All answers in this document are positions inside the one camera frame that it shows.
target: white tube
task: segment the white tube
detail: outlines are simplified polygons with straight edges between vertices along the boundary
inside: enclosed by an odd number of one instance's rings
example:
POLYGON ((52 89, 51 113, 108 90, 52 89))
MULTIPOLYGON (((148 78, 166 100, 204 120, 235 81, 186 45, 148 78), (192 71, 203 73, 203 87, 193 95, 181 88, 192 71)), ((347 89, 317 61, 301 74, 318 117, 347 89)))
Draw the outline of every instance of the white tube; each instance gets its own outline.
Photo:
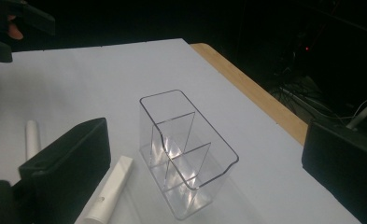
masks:
POLYGON ((117 199, 132 170, 133 159, 121 156, 96 198, 90 212, 84 217, 86 224, 106 224, 116 206, 117 199))
POLYGON ((35 154, 37 154, 40 147, 40 135, 38 131, 38 125, 35 120, 28 120, 25 126, 26 135, 26 160, 31 159, 35 154))

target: human hand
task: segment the human hand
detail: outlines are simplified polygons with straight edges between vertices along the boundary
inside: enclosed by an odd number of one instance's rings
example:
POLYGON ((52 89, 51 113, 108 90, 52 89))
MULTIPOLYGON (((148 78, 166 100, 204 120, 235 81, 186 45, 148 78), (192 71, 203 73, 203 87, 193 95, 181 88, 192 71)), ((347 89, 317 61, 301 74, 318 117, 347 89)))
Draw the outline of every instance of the human hand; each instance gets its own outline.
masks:
POLYGON ((14 19, 15 19, 15 16, 7 17, 7 20, 9 21, 7 34, 13 39, 21 40, 23 39, 23 34, 18 29, 17 25, 12 22, 14 19))

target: white tabletop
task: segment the white tabletop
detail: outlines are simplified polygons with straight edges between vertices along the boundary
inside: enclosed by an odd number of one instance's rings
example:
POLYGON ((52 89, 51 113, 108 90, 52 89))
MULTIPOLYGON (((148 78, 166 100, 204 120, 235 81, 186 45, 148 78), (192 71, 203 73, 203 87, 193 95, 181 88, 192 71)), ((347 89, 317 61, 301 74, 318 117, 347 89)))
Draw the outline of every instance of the white tabletop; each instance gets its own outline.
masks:
POLYGON ((302 168, 303 147, 181 39, 13 58, 0 63, 0 179, 19 180, 28 119, 38 121, 45 147, 105 117, 111 165, 134 158, 110 223, 359 223, 302 168), (170 90, 184 91, 240 156, 216 200, 184 221, 173 217, 138 151, 139 99, 170 90))

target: black object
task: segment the black object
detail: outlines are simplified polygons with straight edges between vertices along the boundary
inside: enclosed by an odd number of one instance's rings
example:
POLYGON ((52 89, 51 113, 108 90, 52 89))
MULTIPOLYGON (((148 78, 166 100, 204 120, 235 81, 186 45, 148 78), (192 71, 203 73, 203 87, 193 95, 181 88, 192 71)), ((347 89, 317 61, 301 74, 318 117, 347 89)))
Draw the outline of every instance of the black object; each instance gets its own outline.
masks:
POLYGON ((367 134, 328 121, 308 128, 303 168, 360 222, 367 223, 367 134))
MULTIPOLYGON (((23 21, 36 29, 55 35, 55 19, 23 0, 0 0, 0 32, 7 33, 8 15, 22 17, 23 21)), ((11 48, 0 42, 0 63, 11 63, 11 48)))
POLYGON ((106 119, 77 125, 20 166, 12 188, 0 182, 0 223, 74 223, 109 166, 106 119))

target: acrylic pen holder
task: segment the acrylic pen holder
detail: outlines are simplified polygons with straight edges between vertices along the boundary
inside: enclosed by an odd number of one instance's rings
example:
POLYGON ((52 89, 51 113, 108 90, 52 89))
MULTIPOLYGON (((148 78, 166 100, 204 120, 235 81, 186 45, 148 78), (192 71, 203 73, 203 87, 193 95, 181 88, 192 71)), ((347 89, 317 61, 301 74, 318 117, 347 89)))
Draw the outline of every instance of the acrylic pen holder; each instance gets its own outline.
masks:
POLYGON ((177 219, 212 203, 238 155, 182 91, 140 99, 140 153, 177 219))

